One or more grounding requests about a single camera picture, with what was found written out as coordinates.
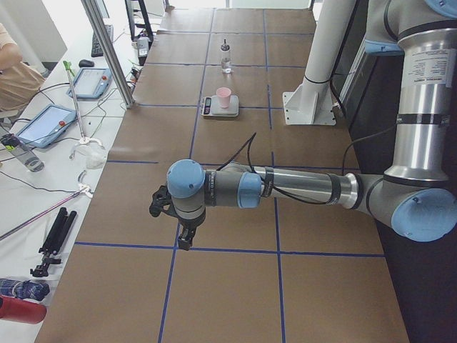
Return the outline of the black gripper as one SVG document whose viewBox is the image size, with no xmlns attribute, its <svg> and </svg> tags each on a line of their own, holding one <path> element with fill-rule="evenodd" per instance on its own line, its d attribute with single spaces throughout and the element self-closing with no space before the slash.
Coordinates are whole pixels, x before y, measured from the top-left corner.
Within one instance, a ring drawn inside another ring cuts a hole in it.
<svg viewBox="0 0 457 343">
<path fill-rule="evenodd" d="M 196 235 L 196 228 L 202 225 L 206 219 L 206 211 L 203 210 L 198 216 L 194 215 L 190 219 L 186 219 L 179 214 L 176 215 L 179 224 L 183 227 L 177 242 L 178 248 L 189 251 L 193 246 L 193 239 Z"/>
</svg>

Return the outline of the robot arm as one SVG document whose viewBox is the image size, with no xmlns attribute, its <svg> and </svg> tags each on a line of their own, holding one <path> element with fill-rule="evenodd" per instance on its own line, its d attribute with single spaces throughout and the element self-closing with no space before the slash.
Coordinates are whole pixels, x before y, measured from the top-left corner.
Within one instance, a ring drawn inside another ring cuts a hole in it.
<svg viewBox="0 0 457 343">
<path fill-rule="evenodd" d="M 272 195 L 356 209 L 416 242 L 440 239 L 455 227 L 456 198 L 441 165 L 456 88 L 456 3 L 371 1 L 366 34 L 368 53 L 404 55 L 392 165 L 381 175 L 335 175 L 235 162 L 205 170 L 190 159 L 177 161 L 149 211 L 178 219 L 180 249 L 191 247 L 207 207 L 254 208 Z"/>
</svg>

